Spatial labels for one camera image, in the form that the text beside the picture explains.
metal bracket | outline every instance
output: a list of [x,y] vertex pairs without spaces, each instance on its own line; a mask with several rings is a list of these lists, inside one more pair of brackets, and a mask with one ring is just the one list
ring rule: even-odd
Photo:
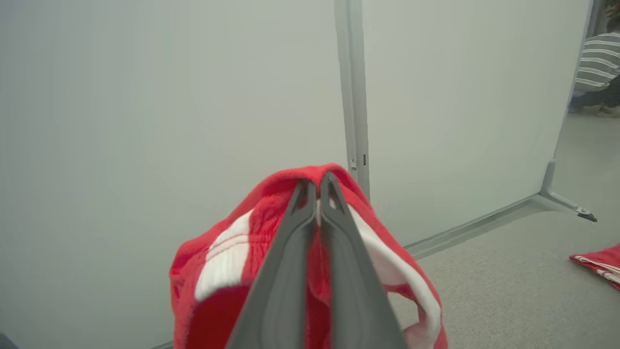
[[572,209],[573,211],[577,212],[577,215],[581,218],[591,220],[592,222],[598,221],[590,211],[577,205],[566,197],[561,196],[553,190],[551,183],[553,182],[553,175],[555,172],[556,159],[551,159],[551,161],[549,161],[549,163],[547,164],[547,171],[545,172],[544,178],[542,180],[543,187],[541,188],[541,192],[539,193],[540,196],[544,197],[545,199],[551,200],[556,204],[560,204],[564,207]]

metal frame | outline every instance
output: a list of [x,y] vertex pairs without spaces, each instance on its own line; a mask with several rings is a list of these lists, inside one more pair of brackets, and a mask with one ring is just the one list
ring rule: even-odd
[[335,0],[340,61],[340,87],[345,118],[349,173],[370,199],[368,123],[366,118],[366,65],[361,0]]
[[[365,56],[364,56],[364,33],[362,26],[362,0],[335,0],[336,6],[336,28],[338,31],[338,48],[339,59],[341,68],[341,83],[343,91],[343,108],[345,109],[345,128],[347,128],[347,155],[349,155],[349,162],[355,164],[355,170],[350,169],[350,172],[355,172],[355,176],[359,182],[360,187],[364,193],[370,198],[370,157],[368,156],[368,123],[366,115],[366,86],[365,86]],[[602,2],[601,0],[590,0],[590,6],[588,8],[588,22],[583,29],[582,46],[590,32],[594,30],[593,21],[596,21],[598,13],[600,11]],[[579,54],[577,62],[581,59],[582,48],[579,48]],[[572,90],[574,86],[571,85],[569,91],[569,99],[572,97]],[[562,121],[562,128],[564,128],[566,120],[566,114]],[[552,202],[568,207],[578,213],[580,217],[592,220],[596,222],[596,219],[592,213],[571,200],[557,194],[552,186],[553,175],[556,167],[556,149],[554,149],[554,156],[547,165],[547,171],[544,175],[542,182],[542,188],[540,192],[533,193],[526,198],[516,201],[513,204],[500,208],[489,214],[483,215],[470,222],[467,222],[458,227],[449,229],[445,232],[438,233],[430,238],[423,239],[419,242],[415,242],[409,246],[418,245],[420,243],[426,243],[430,240],[445,237],[447,235],[454,235],[459,230],[466,228],[468,225],[476,223],[482,219],[488,218],[492,215],[498,214],[506,209],[509,209],[517,204],[520,204],[532,197],[540,195],[549,199]]]
[[[569,109],[569,105],[570,105],[570,100],[572,99],[572,91],[575,88],[575,78],[577,78],[577,70],[579,68],[579,63],[581,61],[581,55],[582,55],[582,50],[583,50],[583,44],[585,43],[586,39],[588,38],[590,32],[593,30],[594,25],[592,22],[596,22],[596,18],[598,16],[598,11],[601,8],[602,3],[601,0],[590,0],[590,7],[588,8],[588,22],[586,22],[585,27],[583,28],[583,37],[582,37],[582,44],[579,47],[579,53],[577,55],[577,67],[575,69],[575,74],[573,76],[573,83],[570,85],[570,91],[569,91],[569,98],[568,101],[566,102],[566,111],[564,112],[564,118],[562,119],[562,127],[560,128],[560,134],[562,133],[562,129],[564,129],[564,125],[566,124],[566,117],[568,114],[568,109]],[[569,209],[572,209],[573,211],[577,212],[577,215],[579,217],[583,217],[585,219],[591,220],[593,222],[596,222],[597,219],[594,218],[594,215],[586,210],[585,208],[579,206],[578,204],[574,203],[573,201],[567,199],[564,196],[561,196],[560,194],[556,193],[553,190],[553,187],[551,186],[551,183],[553,182],[553,175],[556,172],[556,154],[557,154],[557,145],[560,142],[559,137],[558,140],[556,142],[556,148],[553,151],[553,158],[551,160],[549,160],[549,163],[547,164],[547,170],[544,174],[543,177],[543,182],[542,182],[542,188],[541,191],[539,193],[540,196],[544,197],[545,199],[548,199],[552,202],[555,202],[556,204],[560,204],[564,207],[568,207]]]

white panel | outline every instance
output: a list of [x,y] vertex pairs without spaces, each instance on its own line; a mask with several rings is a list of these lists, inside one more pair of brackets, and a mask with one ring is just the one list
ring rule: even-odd
[[334,3],[0,2],[0,332],[172,339],[168,269],[276,170],[347,165]]
[[589,7],[363,0],[371,198],[399,242],[540,190]]

red towel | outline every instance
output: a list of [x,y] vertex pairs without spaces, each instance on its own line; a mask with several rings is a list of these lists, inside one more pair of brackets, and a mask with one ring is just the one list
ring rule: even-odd
[[[309,179],[318,187],[328,171],[333,172],[339,181],[386,290],[398,292],[418,305],[419,322],[404,330],[409,347],[448,347],[441,323],[441,303],[435,288],[414,259],[375,217],[353,178],[342,167],[331,164],[271,175],[227,218],[179,248],[170,268],[175,349],[221,349],[226,346],[298,180]],[[306,348],[327,349],[329,265],[320,239],[314,239],[308,256]]]
[[600,252],[572,255],[570,259],[610,280],[611,285],[620,291],[620,244]]

white stripe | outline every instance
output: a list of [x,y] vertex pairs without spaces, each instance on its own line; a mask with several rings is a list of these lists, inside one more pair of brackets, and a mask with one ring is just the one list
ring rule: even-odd
[[593,260],[589,260],[588,258],[585,258],[584,256],[575,256],[575,259],[579,260],[579,261],[584,261],[584,262],[587,262],[587,263],[592,263],[594,265],[598,265],[598,266],[600,266],[602,268],[605,268],[605,269],[607,269],[608,271],[610,271],[612,273],[620,274],[620,267],[618,267],[618,266],[609,265],[609,264],[606,264],[606,263],[595,262]]
[[615,65],[614,63],[611,63],[608,60],[604,60],[602,58],[594,58],[594,57],[589,57],[589,58],[582,58],[581,61],[583,62],[597,62],[597,63],[601,63],[604,64],[610,68],[614,68],[614,69],[618,69],[620,68],[620,66]]
[[425,323],[419,322],[403,331],[409,348],[433,348],[441,330],[441,307],[428,284],[422,275],[398,257],[377,236],[351,205],[349,210],[381,282],[389,285],[409,284],[418,300],[418,305],[426,312]]
[[237,218],[209,248],[206,263],[200,271],[194,289],[196,301],[204,301],[215,291],[241,282],[241,274],[249,252],[248,235],[252,211]]
[[601,71],[601,70],[598,70],[598,69],[594,69],[594,68],[579,68],[579,71],[582,71],[584,73],[592,73],[592,74],[604,76],[605,78],[610,78],[610,79],[615,79],[616,78],[616,75],[605,73],[604,71]]
[[595,87],[603,87],[603,86],[607,85],[607,83],[598,83],[596,81],[592,81],[592,80],[588,80],[588,79],[581,79],[581,78],[575,79],[575,82],[576,83],[582,83],[582,84],[590,85],[590,86],[595,86]]
[[609,51],[609,50],[603,50],[602,48],[588,48],[588,49],[584,50],[583,53],[606,53],[606,54],[608,54],[610,56],[614,56],[614,57],[620,58],[620,53]]
[[592,40],[592,41],[588,41],[585,45],[590,45],[590,44],[598,44],[598,45],[609,45],[609,46],[620,46],[620,42],[615,42],[615,41],[601,41],[601,40]]

